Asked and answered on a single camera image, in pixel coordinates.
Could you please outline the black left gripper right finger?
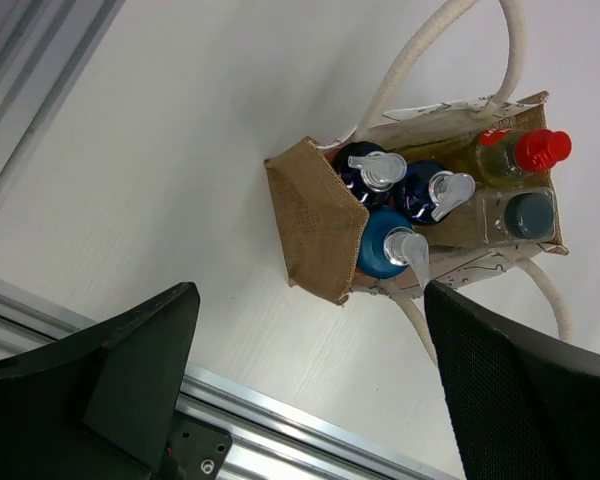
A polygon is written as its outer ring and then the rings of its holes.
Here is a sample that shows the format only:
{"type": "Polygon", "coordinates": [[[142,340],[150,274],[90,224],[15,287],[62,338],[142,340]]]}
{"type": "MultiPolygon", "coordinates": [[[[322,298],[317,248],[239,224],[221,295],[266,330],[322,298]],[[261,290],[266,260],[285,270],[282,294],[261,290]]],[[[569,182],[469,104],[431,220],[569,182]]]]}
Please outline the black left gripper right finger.
{"type": "Polygon", "coordinates": [[[445,401],[469,479],[600,479],[600,354],[424,291],[445,401]]]}

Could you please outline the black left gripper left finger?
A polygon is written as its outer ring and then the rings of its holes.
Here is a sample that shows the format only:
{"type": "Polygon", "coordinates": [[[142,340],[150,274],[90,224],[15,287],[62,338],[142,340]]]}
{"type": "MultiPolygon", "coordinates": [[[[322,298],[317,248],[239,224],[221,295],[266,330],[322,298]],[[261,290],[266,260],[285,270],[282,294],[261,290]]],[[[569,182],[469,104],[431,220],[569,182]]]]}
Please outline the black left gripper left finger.
{"type": "Polygon", "coordinates": [[[149,479],[200,306],[192,282],[0,361],[0,479],[149,479]]]}

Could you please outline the clear bottle grey cap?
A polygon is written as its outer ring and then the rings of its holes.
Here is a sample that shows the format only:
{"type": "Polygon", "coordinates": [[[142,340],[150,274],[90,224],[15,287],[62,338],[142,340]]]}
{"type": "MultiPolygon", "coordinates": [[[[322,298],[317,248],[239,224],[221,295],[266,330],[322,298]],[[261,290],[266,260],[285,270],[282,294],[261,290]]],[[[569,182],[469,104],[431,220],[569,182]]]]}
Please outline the clear bottle grey cap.
{"type": "Polygon", "coordinates": [[[485,189],[423,232],[433,246],[499,248],[548,242],[557,223],[557,203],[548,187],[485,189]]]}

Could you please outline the orange bottle light blue top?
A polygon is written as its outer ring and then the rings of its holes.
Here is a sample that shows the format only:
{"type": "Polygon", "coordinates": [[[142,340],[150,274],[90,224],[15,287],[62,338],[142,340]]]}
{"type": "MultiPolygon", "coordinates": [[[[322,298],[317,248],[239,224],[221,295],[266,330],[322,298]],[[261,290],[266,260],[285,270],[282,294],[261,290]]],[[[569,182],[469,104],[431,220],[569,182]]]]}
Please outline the orange bottle light blue top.
{"type": "Polygon", "coordinates": [[[372,211],[363,231],[357,268],[377,279],[411,270],[421,288],[431,280],[429,243],[412,224],[390,207],[372,211]]]}

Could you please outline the orange bottle navy pump top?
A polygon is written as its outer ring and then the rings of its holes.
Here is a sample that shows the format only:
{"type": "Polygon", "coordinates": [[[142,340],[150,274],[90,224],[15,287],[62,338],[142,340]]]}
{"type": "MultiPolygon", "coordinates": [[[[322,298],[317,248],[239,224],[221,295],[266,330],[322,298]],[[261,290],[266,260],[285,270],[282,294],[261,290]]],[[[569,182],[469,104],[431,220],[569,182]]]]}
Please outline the orange bottle navy pump top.
{"type": "Polygon", "coordinates": [[[434,160],[410,163],[396,183],[392,205],[412,224],[435,225],[474,195],[476,182],[468,173],[448,170],[434,160]]]}

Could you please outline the yellow dish soap bottle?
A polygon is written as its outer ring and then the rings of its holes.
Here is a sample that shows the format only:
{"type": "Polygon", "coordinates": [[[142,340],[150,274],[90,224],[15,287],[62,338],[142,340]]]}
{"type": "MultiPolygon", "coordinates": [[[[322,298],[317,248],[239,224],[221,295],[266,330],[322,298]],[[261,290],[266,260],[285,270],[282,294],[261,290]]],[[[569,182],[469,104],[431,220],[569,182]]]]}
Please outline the yellow dish soap bottle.
{"type": "Polygon", "coordinates": [[[410,160],[434,160],[456,173],[467,173],[489,187],[524,186],[566,160],[572,140],[564,131],[490,128],[470,139],[408,150],[410,160]]]}

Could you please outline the orange bottle dark blue top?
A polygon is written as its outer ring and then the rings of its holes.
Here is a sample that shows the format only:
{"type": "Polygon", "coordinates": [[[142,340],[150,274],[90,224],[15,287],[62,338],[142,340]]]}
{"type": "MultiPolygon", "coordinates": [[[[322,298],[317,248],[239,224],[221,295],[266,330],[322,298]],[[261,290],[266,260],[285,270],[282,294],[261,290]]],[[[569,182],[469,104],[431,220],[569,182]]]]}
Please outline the orange bottle dark blue top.
{"type": "Polygon", "coordinates": [[[341,148],[331,165],[345,187],[368,210],[387,203],[393,187],[408,170],[406,160],[371,142],[354,142],[341,148]]]}

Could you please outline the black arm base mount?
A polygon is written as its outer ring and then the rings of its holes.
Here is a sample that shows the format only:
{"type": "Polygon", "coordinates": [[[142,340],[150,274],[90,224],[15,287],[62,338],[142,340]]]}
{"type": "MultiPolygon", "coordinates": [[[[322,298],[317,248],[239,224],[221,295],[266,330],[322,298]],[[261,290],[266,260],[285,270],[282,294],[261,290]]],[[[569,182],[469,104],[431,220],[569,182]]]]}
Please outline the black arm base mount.
{"type": "Polygon", "coordinates": [[[159,471],[152,479],[215,479],[232,443],[227,431],[176,412],[159,471]]]}

